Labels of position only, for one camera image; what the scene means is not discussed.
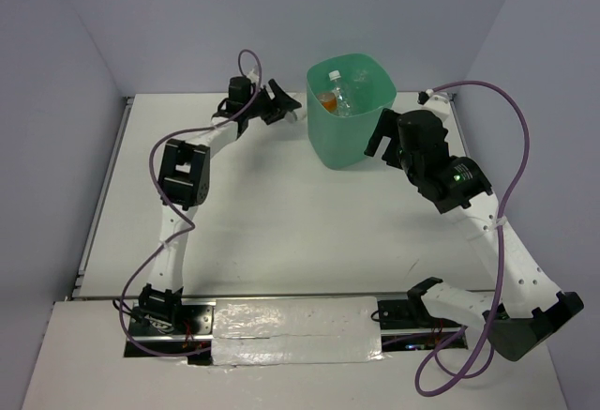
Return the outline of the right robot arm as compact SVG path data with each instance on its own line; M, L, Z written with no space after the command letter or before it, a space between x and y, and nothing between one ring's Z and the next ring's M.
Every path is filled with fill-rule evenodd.
M448 131L428 110L398 114L382 111L366 155L389 141L382 160L402 170L421 196L432 202L464 236L491 278L502 285L499 307L492 299L425 279L408 293L407 313L417 326L446 319L484 330L503 358L516 362L581 312L575 292L563 291L542 268L500 215L500 203L479 165L449 152Z

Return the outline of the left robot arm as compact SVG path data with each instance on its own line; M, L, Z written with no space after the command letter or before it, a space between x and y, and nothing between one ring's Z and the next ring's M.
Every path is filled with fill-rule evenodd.
M217 107L208 129L189 139L170 135L151 178L157 188L162 216L157 254L133 313L162 333L183 325L183 265L188 234L195 214L210 189L210 164L224 147L237 141L253 118L266 125L281 119L296 122L305 114L302 104L270 80L259 86L248 77L230 79L228 96Z

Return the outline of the clear jar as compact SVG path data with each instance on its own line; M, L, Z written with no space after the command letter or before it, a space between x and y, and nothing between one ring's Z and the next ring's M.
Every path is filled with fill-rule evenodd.
M306 110L304 108L300 108L300 109L296 109L296 110L287 112L284 116L284 119L291 124L295 124L297 122L302 121L306 117L307 117Z

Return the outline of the orange label plastic bottle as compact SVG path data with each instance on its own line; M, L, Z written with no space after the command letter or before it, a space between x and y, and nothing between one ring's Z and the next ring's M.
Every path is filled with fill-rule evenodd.
M317 100L328 113L335 114L338 111L338 99L333 92L320 93Z

